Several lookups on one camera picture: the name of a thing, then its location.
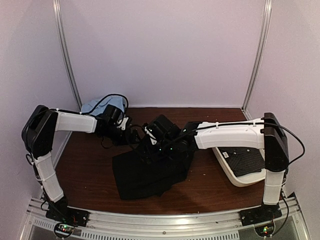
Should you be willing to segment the black long sleeve shirt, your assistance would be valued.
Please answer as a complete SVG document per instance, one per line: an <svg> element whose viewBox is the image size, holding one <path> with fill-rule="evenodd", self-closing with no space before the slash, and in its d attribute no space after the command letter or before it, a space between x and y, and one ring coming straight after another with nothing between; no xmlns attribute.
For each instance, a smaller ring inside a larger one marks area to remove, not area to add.
<svg viewBox="0 0 320 240"><path fill-rule="evenodd" d="M188 176L195 152L187 150L152 163L143 162L134 151L112 158L112 171L122 200L161 196Z"/></svg>

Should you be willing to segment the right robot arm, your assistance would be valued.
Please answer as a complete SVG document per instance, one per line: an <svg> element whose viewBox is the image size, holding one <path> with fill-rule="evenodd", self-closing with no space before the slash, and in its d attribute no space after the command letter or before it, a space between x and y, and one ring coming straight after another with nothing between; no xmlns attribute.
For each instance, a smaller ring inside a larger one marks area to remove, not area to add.
<svg viewBox="0 0 320 240"><path fill-rule="evenodd" d="M288 140L274 114L236 122L188 122L180 129L163 114L143 126L156 153L171 155L212 148L252 148L264 151L264 192L259 220L268 220L278 204L285 171L289 166Z"/></svg>

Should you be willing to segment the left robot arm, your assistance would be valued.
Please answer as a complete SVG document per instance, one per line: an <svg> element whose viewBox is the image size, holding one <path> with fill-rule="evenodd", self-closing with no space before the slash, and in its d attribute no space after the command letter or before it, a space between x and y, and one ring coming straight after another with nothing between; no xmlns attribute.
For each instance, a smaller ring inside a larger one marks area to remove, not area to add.
<svg viewBox="0 0 320 240"><path fill-rule="evenodd" d="M141 138L137 130L129 128L131 122L131 117L113 105L107 106L97 116L38 105L25 124L21 137L46 197L57 203L65 196L52 162L56 132L96 134L109 138L116 146L137 144Z"/></svg>

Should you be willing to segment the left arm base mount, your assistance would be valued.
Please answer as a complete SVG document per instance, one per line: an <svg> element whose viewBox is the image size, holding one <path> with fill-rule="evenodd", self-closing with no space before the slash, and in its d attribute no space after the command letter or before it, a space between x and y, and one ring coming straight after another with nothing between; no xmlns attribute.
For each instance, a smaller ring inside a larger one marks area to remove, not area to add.
<svg viewBox="0 0 320 240"><path fill-rule="evenodd" d="M89 212L68 206L66 197L61 198L57 202L48 201L48 210L45 216L48 219L62 222L74 227L86 227L89 219Z"/></svg>

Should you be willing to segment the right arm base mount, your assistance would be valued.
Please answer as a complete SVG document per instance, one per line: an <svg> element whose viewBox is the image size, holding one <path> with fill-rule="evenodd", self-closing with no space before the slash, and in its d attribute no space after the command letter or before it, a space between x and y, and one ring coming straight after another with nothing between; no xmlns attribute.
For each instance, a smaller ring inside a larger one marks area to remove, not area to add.
<svg viewBox="0 0 320 240"><path fill-rule="evenodd" d="M239 212L242 226L269 222L281 217L282 215L283 214L278 203L276 205L267 205L263 203L261 206L248 208Z"/></svg>

